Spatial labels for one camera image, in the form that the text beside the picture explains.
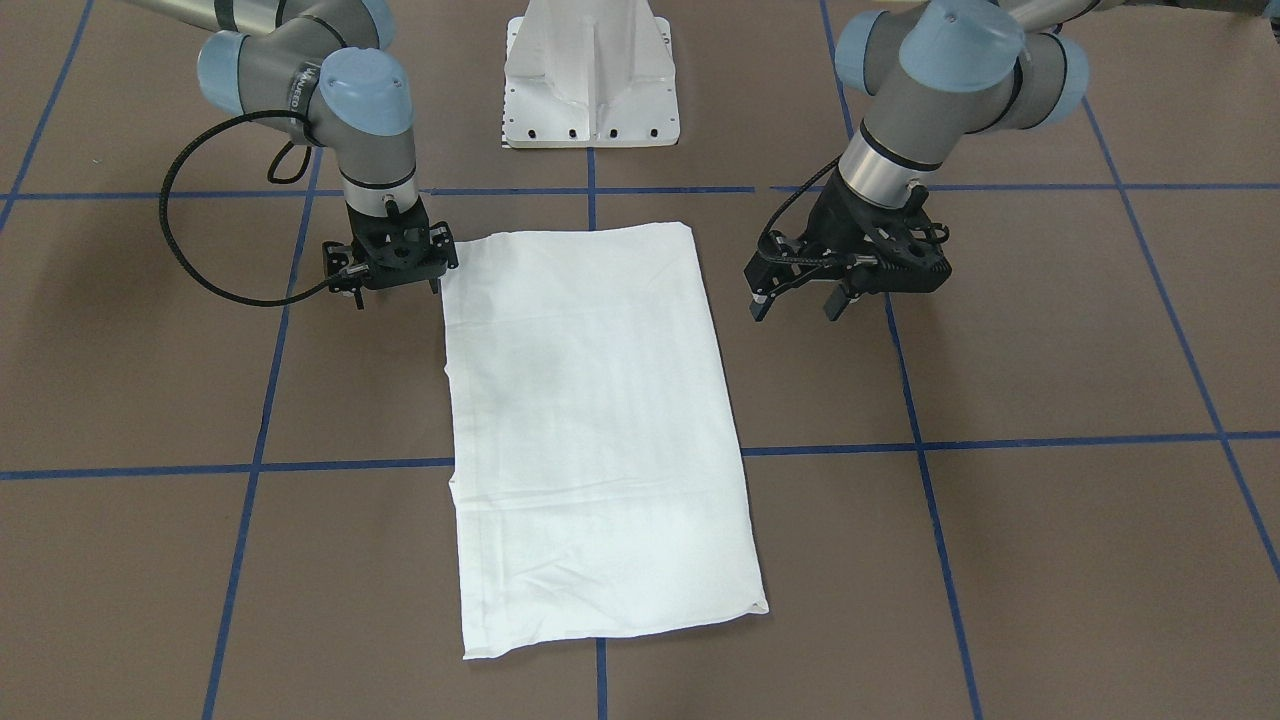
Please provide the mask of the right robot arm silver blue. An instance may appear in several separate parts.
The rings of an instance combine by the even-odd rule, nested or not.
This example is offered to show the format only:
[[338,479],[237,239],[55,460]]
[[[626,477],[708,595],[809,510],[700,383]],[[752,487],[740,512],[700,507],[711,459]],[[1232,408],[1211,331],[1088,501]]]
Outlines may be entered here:
[[320,290],[351,293],[419,282],[433,292],[458,266],[448,224],[431,222],[417,183],[415,110],[406,69],[389,49],[396,22],[384,1],[146,1],[143,8],[206,29],[197,59],[204,96],[228,114],[175,158],[157,218],[183,269],[210,290],[169,224],[182,165],[233,127],[279,129],[288,147],[329,149],[343,181],[347,242],[323,245]]

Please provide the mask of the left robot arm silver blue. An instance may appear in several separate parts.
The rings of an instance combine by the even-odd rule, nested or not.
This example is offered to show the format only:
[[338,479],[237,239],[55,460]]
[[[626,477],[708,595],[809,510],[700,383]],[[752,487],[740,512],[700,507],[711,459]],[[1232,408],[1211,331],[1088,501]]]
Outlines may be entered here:
[[1053,32],[1097,1],[928,1],[864,12],[835,46],[835,68],[870,106],[822,184],[805,229],[767,222],[744,275],[751,316],[785,292],[829,282],[836,320],[860,297],[931,293],[952,273],[948,227],[925,211],[931,177],[969,135],[1034,129],[1068,117],[1089,83],[1084,51]]

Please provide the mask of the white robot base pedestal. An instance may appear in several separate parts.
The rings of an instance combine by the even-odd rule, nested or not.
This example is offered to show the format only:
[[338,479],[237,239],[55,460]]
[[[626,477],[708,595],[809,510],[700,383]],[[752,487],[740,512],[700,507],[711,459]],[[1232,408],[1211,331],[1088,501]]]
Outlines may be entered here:
[[507,149],[678,142],[669,22],[648,1],[531,1],[506,27]]

